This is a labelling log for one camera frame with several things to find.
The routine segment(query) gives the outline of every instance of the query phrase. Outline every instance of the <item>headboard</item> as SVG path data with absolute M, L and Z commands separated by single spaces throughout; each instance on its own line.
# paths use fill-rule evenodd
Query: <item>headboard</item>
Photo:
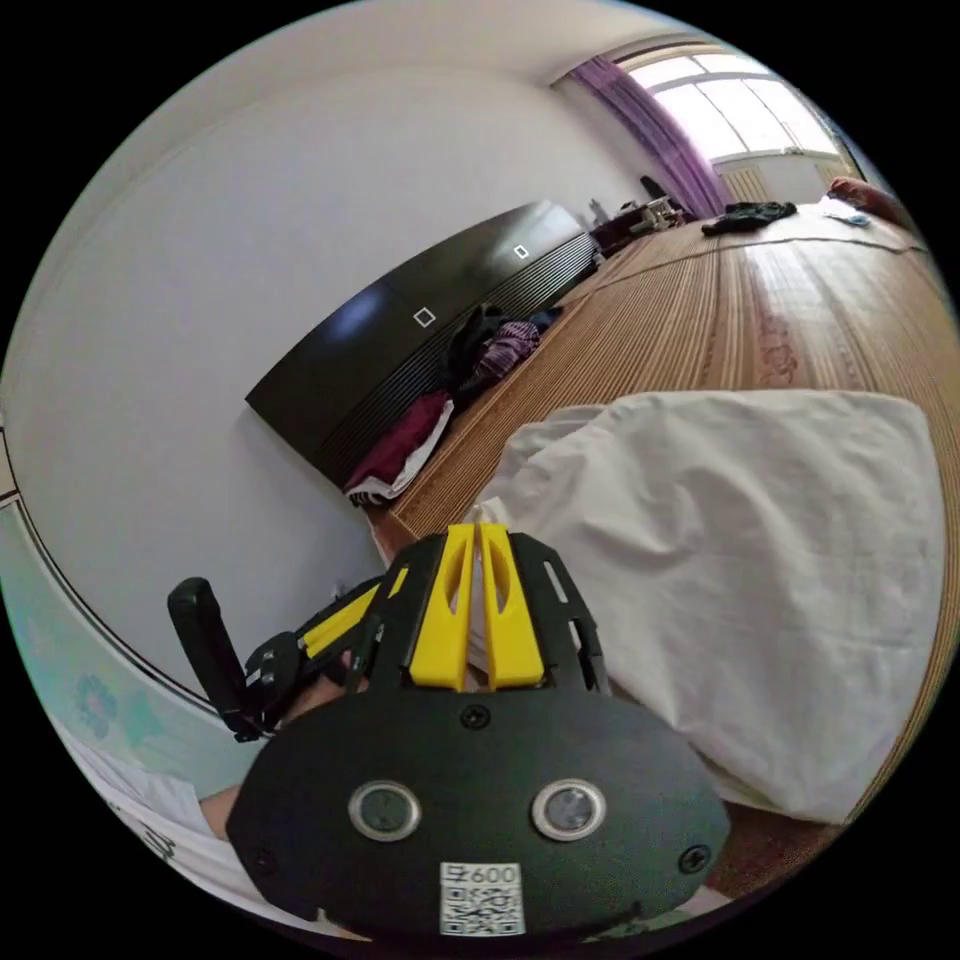
M 421 394 L 459 322 L 489 301 L 517 318 L 593 272 L 563 207 L 530 203 L 430 247 L 319 323 L 250 391 L 250 406 L 338 487 Z

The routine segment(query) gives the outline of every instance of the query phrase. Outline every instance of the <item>bamboo mat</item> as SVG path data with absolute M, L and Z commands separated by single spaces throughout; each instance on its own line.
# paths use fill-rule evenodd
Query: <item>bamboo mat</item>
M 960 337 L 929 255 L 883 221 L 855 227 L 801 207 L 752 234 L 707 238 L 690 224 L 644 237 L 563 303 L 537 352 L 459 418 L 389 511 L 371 514 L 375 535 L 392 553 L 459 522 L 510 435 L 560 407 L 711 389 L 868 390 L 913 401 L 927 415 L 940 464 L 943 599 L 913 715 L 859 813 L 922 726 L 960 633 Z M 810 825 L 778 832 L 756 811 L 734 823 L 718 867 L 718 888 L 732 896 L 809 859 L 836 833 Z

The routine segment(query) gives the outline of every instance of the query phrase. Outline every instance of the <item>floral wallpaper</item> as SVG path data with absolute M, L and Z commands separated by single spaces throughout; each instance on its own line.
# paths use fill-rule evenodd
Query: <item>floral wallpaper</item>
M 200 797 L 243 779 L 258 744 L 238 744 L 215 716 L 126 663 L 59 589 L 15 506 L 0 510 L 0 588 L 40 703 L 74 736 L 187 780 Z

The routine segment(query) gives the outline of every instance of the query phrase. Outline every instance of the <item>black handle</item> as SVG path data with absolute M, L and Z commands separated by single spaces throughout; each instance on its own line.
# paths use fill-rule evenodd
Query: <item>black handle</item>
M 203 577 L 184 580 L 167 597 L 167 610 L 183 652 L 223 722 L 238 740 L 256 739 L 259 733 L 244 718 L 249 710 L 243 667 L 209 582 Z

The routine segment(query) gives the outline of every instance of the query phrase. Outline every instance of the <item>window frame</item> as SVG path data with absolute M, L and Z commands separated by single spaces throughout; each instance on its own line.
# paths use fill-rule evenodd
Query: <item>window frame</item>
M 649 56 L 649 57 L 640 56 L 640 57 L 626 58 L 624 61 L 620 63 L 620 67 L 624 71 L 626 71 L 628 74 L 630 74 L 630 78 L 633 80 L 634 83 L 636 83 L 638 86 L 643 86 L 640 83 L 640 81 L 633 76 L 634 70 L 639 70 L 641 67 L 650 66 L 653 63 L 661 63 L 665 60 L 679 60 L 681 58 L 694 58 L 697 56 L 704 56 L 712 53 L 726 53 L 726 54 L 733 53 L 736 55 L 739 53 L 739 51 L 736 51 L 736 50 L 731 51 L 729 49 L 723 49 L 722 47 L 714 47 L 707 44 L 704 44 L 702 47 L 697 47 L 697 46 L 675 47 L 673 48 L 673 50 L 669 52 L 658 51 L 657 55 L 654 55 L 654 56 Z M 741 56 L 750 60 L 754 59 L 753 57 L 749 57 L 747 54 L 741 54 Z M 806 97 L 804 97 L 802 93 L 800 93 L 791 84 L 787 83 L 787 81 L 784 80 L 783 77 L 780 77 L 776 73 L 774 73 L 772 70 L 769 70 L 769 68 L 767 73 L 746 73 L 741 71 L 711 73 L 709 70 L 704 68 L 702 73 L 697 73 L 689 77 L 680 77 L 677 80 L 667 80 L 664 83 L 657 83 L 657 84 L 654 84 L 653 86 L 643 87 L 643 89 L 646 90 L 647 93 L 651 95 L 656 95 L 658 93 L 662 93 L 664 90 L 672 90 L 677 87 L 695 86 L 698 83 L 705 83 L 713 80 L 741 80 L 741 81 L 742 80 L 771 80 L 781 84 L 786 90 L 790 91 L 790 93 L 792 93 L 800 101 L 801 105 L 807 110 L 807 112 L 813 118 L 817 126 L 823 131 L 824 136 L 826 136 L 829 139 L 829 141 L 834 145 L 835 149 L 833 153 L 825 153 L 820 150 L 805 150 L 803 147 L 800 146 L 800 144 L 797 141 L 797 138 L 793 135 L 790 128 L 780 120 L 780 118 L 766 105 L 766 103 L 764 103 L 763 99 L 754 90 L 752 90 L 749 86 L 744 84 L 746 89 L 750 90 L 750 93 L 756 98 L 757 103 L 760 104 L 760 106 L 773 117 L 777 125 L 783 130 L 783 132 L 787 135 L 787 137 L 789 137 L 790 140 L 793 141 L 793 146 L 783 147 L 779 150 L 745 150 L 741 153 L 731 153 L 731 154 L 726 154 L 720 157 L 706 158 L 709 163 L 714 165 L 719 165 L 724 163 L 732 163 L 734 161 L 762 159 L 764 157 L 785 157 L 785 156 L 786 157 L 789 157 L 789 156 L 810 157 L 812 160 L 837 160 L 838 158 L 841 160 L 843 159 L 843 152 L 840 149 L 840 145 L 836 141 L 836 137 L 833 135 L 833 132 L 820 119 L 820 114 L 817 112 L 817 110 L 814 109 L 814 107 L 807 102 Z M 740 140 L 741 143 L 743 143 L 743 137 L 740 136 L 740 132 L 737 130 L 737 128 L 732 123 L 730 123 L 730 121 L 727 119 L 726 114 L 718 106 L 716 106 L 716 104 L 714 104 L 713 101 L 710 100 L 710 98 L 707 97 L 705 93 L 703 93 L 702 91 L 698 91 L 698 92 L 700 92 L 701 96 L 704 96 L 707 98 L 711 106 L 713 106 L 713 108 L 720 114 L 720 116 L 723 117 L 724 122 L 727 123 L 727 125 L 736 135 L 737 139 Z

